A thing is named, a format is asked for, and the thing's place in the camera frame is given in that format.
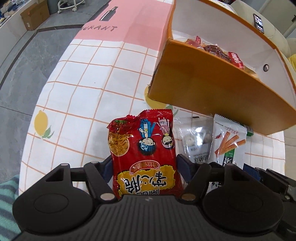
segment yellow lemon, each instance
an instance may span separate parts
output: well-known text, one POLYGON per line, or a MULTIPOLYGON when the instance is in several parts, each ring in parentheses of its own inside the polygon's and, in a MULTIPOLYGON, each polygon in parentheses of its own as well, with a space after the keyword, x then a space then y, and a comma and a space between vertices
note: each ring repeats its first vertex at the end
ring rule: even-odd
POLYGON ((152 100, 147 96, 148 95, 148 88, 149 88, 149 86, 147 86, 144 91, 146 103, 150 106, 151 109, 164 109, 167 106, 167 104, 152 100))
POLYGON ((34 120, 35 131, 38 133, 39 136, 44 135, 47 125, 48 117, 42 110, 40 110, 34 120))

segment tablecloth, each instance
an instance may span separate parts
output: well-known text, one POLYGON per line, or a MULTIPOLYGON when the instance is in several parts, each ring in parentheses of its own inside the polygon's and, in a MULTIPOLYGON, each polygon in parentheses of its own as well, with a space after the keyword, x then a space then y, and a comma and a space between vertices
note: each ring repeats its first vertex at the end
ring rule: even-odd
MULTIPOLYGON (((150 108, 171 108, 175 118, 196 115, 145 98, 171 11, 172 0, 112 0, 78 32, 36 104, 21 160, 20 194, 60 163, 82 167, 108 157, 106 127, 114 118, 150 108)), ((283 132, 248 138, 244 161, 284 174, 283 132)), ((84 183, 73 185, 86 190, 84 183)))

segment gray trash can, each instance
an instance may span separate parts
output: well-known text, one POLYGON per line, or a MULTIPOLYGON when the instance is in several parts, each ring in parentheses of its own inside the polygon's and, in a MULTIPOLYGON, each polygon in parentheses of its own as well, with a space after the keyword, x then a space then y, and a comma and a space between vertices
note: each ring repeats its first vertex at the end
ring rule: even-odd
POLYGON ((59 8, 57 7, 58 2, 59 0, 47 0, 49 14, 53 14, 59 10, 59 8))

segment ribbed black surface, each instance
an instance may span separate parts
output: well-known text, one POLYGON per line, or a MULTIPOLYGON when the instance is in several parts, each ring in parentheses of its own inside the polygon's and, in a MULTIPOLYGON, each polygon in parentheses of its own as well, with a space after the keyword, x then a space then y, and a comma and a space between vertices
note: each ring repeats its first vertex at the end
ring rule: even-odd
POLYGON ((22 233, 15 240, 280 241, 281 239, 274 233, 260 237, 237 237, 223 233, 212 227, 197 207, 180 204, 173 196, 125 195, 118 203, 102 205, 92 220, 72 232, 50 237, 22 233))

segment beige sofa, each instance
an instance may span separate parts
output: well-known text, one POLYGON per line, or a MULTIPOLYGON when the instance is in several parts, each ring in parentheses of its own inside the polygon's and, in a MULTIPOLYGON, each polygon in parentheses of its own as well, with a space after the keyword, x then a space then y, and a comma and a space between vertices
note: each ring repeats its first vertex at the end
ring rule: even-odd
POLYGON ((254 17, 253 13, 258 15, 263 22, 264 35, 269 38, 281 51, 283 59, 288 66, 290 73, 293 77, 294 82, 296 83, 296 72, 293 69, 292 65, 288 61, 288 57, 296 53, 296 38, 286 39, 276 28, 273 26, 265 17, 258 13, 255 9, 251 8, 249 5, 244 3, 241 0, 236 0, 232 3, 231 8, 235 13, 240 16, 242 19, 246 20, 252 26, 254 26, 254 17))

